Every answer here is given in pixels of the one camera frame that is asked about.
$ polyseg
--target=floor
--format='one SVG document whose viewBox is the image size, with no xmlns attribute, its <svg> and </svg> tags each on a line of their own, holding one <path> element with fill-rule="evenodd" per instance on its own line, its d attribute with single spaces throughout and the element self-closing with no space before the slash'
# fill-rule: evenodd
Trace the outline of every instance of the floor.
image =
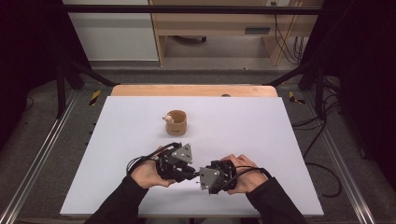
<svg viewBox="0 0 396 224">
<path fill-rule="evenodd" d="M 283 60 L 280 66 L 273 67 L 259 37 L 209 36 L 205 43 L 197 39 L 170 38 L 162 67 L 147 62 L 92 62 L 92 66 L 102 76 L 120 83 L 260 85 L 288 73 L 296 65 Z M 22 203 L 13 206 L 15 216 L 10 217 L 10 220 L 16 220 L 15 223 L 82 223 L 79 219 L 60 216 L 59 211 L 106 96 L 111 93 L 111 88 L 90 77 L 83 75 L 83 79 L 86 84 L 82 91 L 72 91 L 67 87 L 67 96 L 74 100 L 74 105 L 67 111 L 65 123 L 55 127 L 59 128 L 55 135 L 49 133 L 57 122 L 56 83 L 50 82 L 32 90 L 27 99 L 31 107 L 27 108 L 14 134 L 0 152 L 0 210 L 5 212 L 9 204 L 15 205 L 13 199 L 20 196 Z M 299 77 L 295 77 L 277 87 L 291 123 L 315 116 L 312 111 L 314 94 L 299 91 L 296 87 L 298 80 Z M 101 95 L 94 106 L 89 105 L 96 90 L 101 90 Z M 305 104 L 291 102 L 290 91 L 295 99 L 305 100 Z M 325 91 L 325 95 L 330 97 L 327 105 L 336 103 L 337 98 L 332 97 L 330 91 Z M 302 153 L 318 134 L 320 123 L 316 121 L 302 130 L 295 130 Z M 46 145 L 48 136 L 55 140 L 52 145 Z M 352 182 L 346 182 L 345 177 L 337 173 L 343 164 L 334 160 L 337 157 L 333 155 L 334 151 L 341 156 Z M 44 158 L 41 163 L 35 160 L 37 155 Z M 306 161 L 328 167 L 343 183 L 340 195 L 326 197 L 338 190 L 336 179 L 317 166 L 308 166 L 325 212 L 324 217 L 309 217 L 310 223 L 396 223 L 396 193 L 375 162 L 361 158 L 359 143 L 341 108 L 335 107 L 327 117 L 326 129 Z M 24 179 L 27 173 L 33 172 L 30 170 L 33 163 L 41 165 L 31 179 Z M 361 211 L 369 216 L 359 215 Z"/>
</svg>

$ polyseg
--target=white cabinet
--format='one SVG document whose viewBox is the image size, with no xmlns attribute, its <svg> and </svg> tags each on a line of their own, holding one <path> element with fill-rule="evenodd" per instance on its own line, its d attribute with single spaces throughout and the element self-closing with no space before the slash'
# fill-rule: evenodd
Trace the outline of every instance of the white cabinet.
<svg viewBox="0 0 396 224">
<path fill-rule="evenodd" d="M 147 0 L 64 0 L 66 5 L 147 5 Z M 150 14 L 69 13 L 89 61 L 158 61 Z"/>
</svg>

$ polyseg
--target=cable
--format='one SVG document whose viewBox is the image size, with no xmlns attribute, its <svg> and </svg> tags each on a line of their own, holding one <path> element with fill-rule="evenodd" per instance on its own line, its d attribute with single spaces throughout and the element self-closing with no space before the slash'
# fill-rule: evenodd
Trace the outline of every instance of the cable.
<svg viewBox="0 0 396 224">
<path fill-rule="evenodd" d="M 244 175 L 245 173 L 250 172 L 250 171 L 258 170 L 261 173 L 263 173 L 265 176 L 267 176 L 268 179 L 272 178 L 270 173 L 268 173 L 268 171 L 266 171 L 264 168 L 258 168 L 258 167 L 253 167 L 253 166 L 237 166 L 237 167 L 235 167 L 235 169 L 242 168 L 242 167 L 246 167 L 249 169 L 243 170 L 243 171 L 239 172 L 237 175 L 233 176 L 231 179 L 229 179 L 227 181 L 227 183 L 225 183 L 223 186 L 221 186 L 220 189 L 224 189 L 225 187 L 227 187 L 227 185 L 231 184 L 236 178 L 238 178 L 239 176 Z"/>
<path fill-rule="evenodd" d="M 153 153 L 147 155 L 147 156 L 141 156 L 141 157 L 137 157 L 132 159 L 131 161 L 128 162 L 127 166 L 126 166 L 126 174 L 129 174 L 132 170 L 134 170 L 134 168 L 136 168 L 137 166 L 139 166 L 142 162 L 147 161 L 149 159 L 151 159 L 151 157 L 155 156 L 156 154 L 162 152 L 163 150 L 169 148 L 169 147 L 179 147 L 180 144 L 179 143 L 170 143 L 164 147 L 160 147 L 157 150 L 155 150 Z"/>
<path fill-rule="evenodd" d="M 304 45 L 304 38 L 300 37 L 300 46 L 298 46 L 298 36 L 294 38 L 294 45 L 293 45 L 293 54 L 294 57 L 297 58 L 297 63 L 301 63 L 301 59 L 303 58 L 303 45 Z"/>
<path fill-rule="evenodd" d="M 325 197 L 325 198 L 335 198 L 335 197 L 337 197 L 338 195 L 341 194 L 341 191 L 342 191 L 341 180 L 340 180 L 340 178 L 339 178 L 333 171 L 331 171 L 329 168 L 327 168 L 327 167 L 325 167 L 325 166 L 322 166 L 322 165 L 320 165 L 320 164 L 316 164 L 316 163 L 313 163 L 313 162 L 306 162 L 305 165 L 317 166 L 317 167 L 319 167 L 319 168 L 321 168 L 321 169 L 324 169 L 324 170 L 326 170 L 327 172 L 329 172 L 330 174 L 332 174 L 332 175 L 334 176 L 334 178 L 337 180 L 338 190 L 337 190 L 336 193 L 334 193 L 334 194 L 323 194 L 323 193 L 320 193 L 320 192 L 318 191 L 318 194 L 319 194 L 319 195 L 321 195 L 321 196 L 323 196 L 323 197 Z"/>
<path fill-rule="evenodd" d="M 28 96 L 27 99 L 30 99 L 32 101 L 32 103 L 23 112 L 30 110 L 32 108 L 32 106 L 35 104 L 35 100 L 32 97 Z"/>
<path fill-rule="evenodd" d="M 308 152 L 311 150 L 312 146 L 315 144 L 315 142 L 318 140 L 318 138 L 320 137 L 320 134 L 323 132 L 324 127 L 326 127 L 326 119 L 323 121 L 323 126 L 321 127 L 320 131 L 318 132 L 318 134 L 315 136 L 314 140 L 312 140 L 311 144 L 309 144 L 308 149 L 305 151 L 304 155 L 303 155 L 303 159 L 305 160 L 306 155 L 308 155 Z"/>
<path fill-rule="evenodd" d="M 276 14 L 274 14 L 274 17 L 275 17 L 275 28 L 276 28 L 276 29 L 275 29 L 275 40 L 276 40 L 276 43 L 279 45 L 280 49 L 282 50 L 282 52 L 283 52 L 283 54 L 285 55 L 285 57 L 286 57 L 286 59 L 288 60 L 288 62 L 289 62 L 289 63 L 292 63 L 292 64 L 297 64 L 297 61 L 291 56 L 291 53 L 290 53 L 289 48 L 288 48 L 288 45 L 286 44 L 286 41 L 285 41 L 285 39 L 283 38 L 283 35 L 282 35 L 282 33 L 280 32 L 279 27 L 277 26 Z M 278 31 L 279 31 L 279 33 L 280 33 L 280 36 L 281 36 L 282 40 L 283 40 L 283 43 L 285 44 L 286 49 L 288 50 L 288 53 L 289 53 L 290 57 L 294 60 L 294 63 L 290 61 L 290 59 L 289 59 L 288 55 L 286 54 L 285 50 L 283 50 L 282 46 L 280 46 L 280 44 L 279 44 L 279 41 L 277 41 L 276 33 L 277 33 Z"/>
<path fill-rule="evenodd" d="M 306 120 L 302 120 L 302 121 L 298 121 L 296 123 L 291 124 L 291 127 L 295 128 L 295 127 L 301 127 L 304 126 L 308 123 L 311 123 L 313 121 L 315 121 L 316 119 L 318 119 L 319 117 L 314 117 L 312 119 L 306 119 Z"/>
<path fill-rule="evenodd" d="M 324 99 L 324 102 L 326 102 L 327 100 L 329 100 L 331 97 L 334 97 L 334 96 L 337 96 L 337 94 L 328 95 L 328 96 Z"/>
<path fill-rule="evenodd" d="M 314 129 L 316 129 L 316 128 L 321 127 L 322 125 L 323 125 L 323 123 L 321 123 L 321 124 L 319 124 L 319 125 L 317 125 L 317 126 L 315 126 L 315 127 L 312 127 L 312 128 L 306 128 L 306 129 L 293 128 L 293 130 L 296 130 L 296 131 L 312 131 L 312 130 L 314 130 Z"/>
</svg>

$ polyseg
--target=small object in cup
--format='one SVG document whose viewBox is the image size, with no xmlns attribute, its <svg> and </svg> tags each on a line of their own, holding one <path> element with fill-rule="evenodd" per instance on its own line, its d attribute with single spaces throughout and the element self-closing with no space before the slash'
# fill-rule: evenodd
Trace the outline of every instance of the small object in cup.
<svg viewBox="0 0 396 224">
<path fill-rule="evenodd" d="M 172 110 L 163 119 L 166 122 L 165 130 L 170 135 L 180 136 L 187 131 L 187 116 L 184 111 Z"/>
</svg>

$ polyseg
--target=white table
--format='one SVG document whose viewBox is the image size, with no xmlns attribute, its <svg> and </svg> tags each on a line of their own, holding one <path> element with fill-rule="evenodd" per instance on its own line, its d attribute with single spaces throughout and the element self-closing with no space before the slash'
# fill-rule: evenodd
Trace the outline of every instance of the white table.
<svg viewBox="0 0 396 224">
<path fill-rule="evenodd" d="M 188 116 L 187 133 L 180 137 L 164 128 L 162 117 L 173 109 Z M 92 214 L 125 176 L 130 159 L 171 142 L 191 144 L 197 170 L 231 153 L 245 154 L 276 177 L 303 215 L 323 215 L 281 98 L 193 96 L 108 97 L 61 214 Z M 139 216 L 258 215 L 245 195 L 209 196 L 197 181 L 150 189 Z"/>
</svg>

